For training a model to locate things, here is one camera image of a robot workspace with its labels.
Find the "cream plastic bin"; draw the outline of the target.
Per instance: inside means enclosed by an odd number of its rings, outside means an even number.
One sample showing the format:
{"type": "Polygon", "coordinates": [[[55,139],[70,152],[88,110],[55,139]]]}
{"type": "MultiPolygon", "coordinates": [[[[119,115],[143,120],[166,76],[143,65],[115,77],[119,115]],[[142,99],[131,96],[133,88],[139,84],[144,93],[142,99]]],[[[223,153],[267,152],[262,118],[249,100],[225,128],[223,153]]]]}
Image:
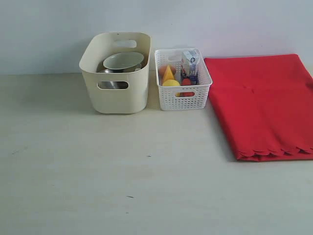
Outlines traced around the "cream plastic bin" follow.
{"type": "Polygon", "coordinates": [[[103,114],[133,114],[147,105],[151,37],[141,32],[106,32],[93,37],[87,46],[79,67],[93,105],[103,114]],[[139,52],[144,55],[142,68],[134,72],[99,73],[105,69],[103,61],[121,52],[139,52]],[[125,81],[127,89],[100,89],[101,81],[125,81]]]}

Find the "yellow lemon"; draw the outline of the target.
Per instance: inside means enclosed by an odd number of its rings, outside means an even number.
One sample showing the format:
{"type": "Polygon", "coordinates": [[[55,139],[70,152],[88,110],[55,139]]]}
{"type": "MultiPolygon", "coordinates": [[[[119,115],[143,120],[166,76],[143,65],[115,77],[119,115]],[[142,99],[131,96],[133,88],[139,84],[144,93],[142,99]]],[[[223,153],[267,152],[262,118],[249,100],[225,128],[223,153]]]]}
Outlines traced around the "yellow lemon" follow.
{"type": "Polygon", "coordinates": [[[173,92],[173,87],[180,87],[180,83],[175,79],[168,79],[162,83],[162,86],[166,88],[167,92],[173,92]]]}

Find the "white perforated plastic basket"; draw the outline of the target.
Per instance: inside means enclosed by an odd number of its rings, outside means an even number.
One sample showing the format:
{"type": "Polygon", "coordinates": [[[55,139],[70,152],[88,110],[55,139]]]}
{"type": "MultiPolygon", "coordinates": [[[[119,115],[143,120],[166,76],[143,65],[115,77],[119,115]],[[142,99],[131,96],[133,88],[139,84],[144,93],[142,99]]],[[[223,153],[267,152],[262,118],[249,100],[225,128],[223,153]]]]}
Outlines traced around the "white perforated plastic basket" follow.
{"type": "Polygon", "coordinates": [[[159,49],[155,51],[156,64],[156,83],[158,85],[160,107],[164,111],[181,111],[204,108],[209,88],[212,85],[211,76],[204,63],[203,57],[197,48],[176,48],[176,49],[159,49]],[[181,85],[180,66],[181,54],[184,50],[195,49],[200,54],[198,63],[198,84],[191,86],[181,85]],[[180,87],[173,87],[173,92],[167,92],[162,86],[162,76],[158,73],[158,69],[164,65],[171,65],[176,68],[175,80],[180,83],[180,87]],[[193,97],[182,97],[182,92],[194,92],[193,97]]]}

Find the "red table cloth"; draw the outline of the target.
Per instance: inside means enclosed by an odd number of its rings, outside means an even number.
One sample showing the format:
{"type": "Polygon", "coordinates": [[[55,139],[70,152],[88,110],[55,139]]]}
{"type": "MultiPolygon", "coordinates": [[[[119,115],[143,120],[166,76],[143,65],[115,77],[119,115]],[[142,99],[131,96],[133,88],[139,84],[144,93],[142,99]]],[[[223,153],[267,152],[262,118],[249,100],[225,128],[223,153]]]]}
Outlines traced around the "red table cloth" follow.
{"type": "Polygon", "coordinates": [[[205,58],[208,97],[239,161],[313,157],[313,79],[297,54],[205,58]]]}

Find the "brown egg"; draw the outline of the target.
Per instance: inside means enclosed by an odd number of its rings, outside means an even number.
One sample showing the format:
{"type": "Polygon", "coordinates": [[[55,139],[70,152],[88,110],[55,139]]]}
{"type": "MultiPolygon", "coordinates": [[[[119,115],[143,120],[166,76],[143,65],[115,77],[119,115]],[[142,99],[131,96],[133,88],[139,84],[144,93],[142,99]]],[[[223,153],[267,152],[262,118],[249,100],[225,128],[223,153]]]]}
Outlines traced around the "brown egg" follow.
{"type": "Polygon", "coordinates": [[[173,75],[176,74],[176,68],[175,68],[174,66],[171,66],[171,65],[164,65],[164,66],[161,66],[161,67],[158,69],[158,73],[159,73],[161,76],[164,76],[167,67],[169,67],[169,68],[171,69],[173,75]]]}

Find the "pale green ceramic bowl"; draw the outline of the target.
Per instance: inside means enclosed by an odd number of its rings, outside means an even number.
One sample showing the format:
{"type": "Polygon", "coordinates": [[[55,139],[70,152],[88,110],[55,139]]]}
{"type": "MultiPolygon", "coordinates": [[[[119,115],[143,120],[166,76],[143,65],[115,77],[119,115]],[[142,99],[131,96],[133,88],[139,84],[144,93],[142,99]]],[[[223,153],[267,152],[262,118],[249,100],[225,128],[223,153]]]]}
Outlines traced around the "pale green ceramic bowl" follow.
{"type": "Polygon", "coordinates": [[[142,68],[144,55],[139,52],[121,52],[106,58],[103,66],[116,73],[134,72],[142,68]]]}

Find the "orange carrot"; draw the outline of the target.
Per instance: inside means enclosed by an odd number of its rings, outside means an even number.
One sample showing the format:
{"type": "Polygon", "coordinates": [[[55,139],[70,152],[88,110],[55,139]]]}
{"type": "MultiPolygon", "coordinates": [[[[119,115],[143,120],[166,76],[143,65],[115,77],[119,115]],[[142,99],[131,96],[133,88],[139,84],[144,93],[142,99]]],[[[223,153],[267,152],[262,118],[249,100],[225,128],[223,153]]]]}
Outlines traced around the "orange carrot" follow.
{"type": "Polygon", "coordinates": [[[191,80],[189,78],[185,78],[182,80],[181,85],[182,86],[191,86],[192,83],[191,83],[191,80]]]}

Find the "stainless steel cup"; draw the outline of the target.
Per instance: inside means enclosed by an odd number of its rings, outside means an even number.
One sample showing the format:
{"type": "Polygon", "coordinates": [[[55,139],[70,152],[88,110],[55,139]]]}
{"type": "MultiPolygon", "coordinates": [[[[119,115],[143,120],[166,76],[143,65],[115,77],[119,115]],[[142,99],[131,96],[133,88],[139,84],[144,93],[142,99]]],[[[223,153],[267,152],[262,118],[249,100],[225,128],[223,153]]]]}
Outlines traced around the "stainless steel cup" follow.
{"type": "MultiPolygon", "coordinates": [[[[102,71],[99,71],[99,73],[120,73],[123,70],[110,70],[105,69],[102,71]]],[[[112,89],[112,90],[123,90],[127,89],[129,84],[125,81],[101,81],[98,82],[98,87],[100,89],[112,89]]]]}

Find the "yellow cheese wedge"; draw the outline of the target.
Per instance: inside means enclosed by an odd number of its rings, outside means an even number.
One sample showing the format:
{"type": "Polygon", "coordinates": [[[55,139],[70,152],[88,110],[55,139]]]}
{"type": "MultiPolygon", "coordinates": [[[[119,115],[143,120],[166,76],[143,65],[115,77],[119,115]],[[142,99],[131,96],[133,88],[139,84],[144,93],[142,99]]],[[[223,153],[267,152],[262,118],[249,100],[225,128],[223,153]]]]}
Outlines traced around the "yellow cheese wedge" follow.
{"type": "Polygon", "coordinates": [[[170,66],[167,66],[166,67],[166,70],[164,72],[164,75],[162,77],[162,83],[164,83],[165,81],[167,80],[174,80],[174,75],[173,75],[173,72],[171,70],[171,67],[170,66]]]}

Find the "small milk carton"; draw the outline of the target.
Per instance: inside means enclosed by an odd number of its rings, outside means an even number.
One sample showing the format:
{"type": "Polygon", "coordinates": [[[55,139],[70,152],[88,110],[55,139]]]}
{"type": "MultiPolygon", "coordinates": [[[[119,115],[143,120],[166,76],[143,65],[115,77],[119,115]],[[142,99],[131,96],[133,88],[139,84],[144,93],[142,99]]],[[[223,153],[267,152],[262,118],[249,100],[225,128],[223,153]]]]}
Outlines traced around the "small milk carton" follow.
{"type": "Polygon", "coordinates": [[[181,54],[180,76],[181,80],[188,78],[191,85],[197,85],[198,80],[198,63],[200,54],[195,49],[184,50],[181,54]]]}

